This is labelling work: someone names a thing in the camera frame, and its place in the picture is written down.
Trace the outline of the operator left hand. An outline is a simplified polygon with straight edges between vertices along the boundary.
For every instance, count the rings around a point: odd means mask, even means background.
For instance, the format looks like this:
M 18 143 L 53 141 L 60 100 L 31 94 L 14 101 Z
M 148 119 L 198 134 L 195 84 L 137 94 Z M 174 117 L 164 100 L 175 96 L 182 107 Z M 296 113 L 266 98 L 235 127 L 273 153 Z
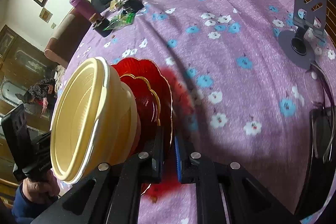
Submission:
M 52 170 L 48 170 L 42 181 L 32 181 L 25 178 L 22 183 L 24 196 L 33 203 L 52 204 L 58 199 L 60 188 Z

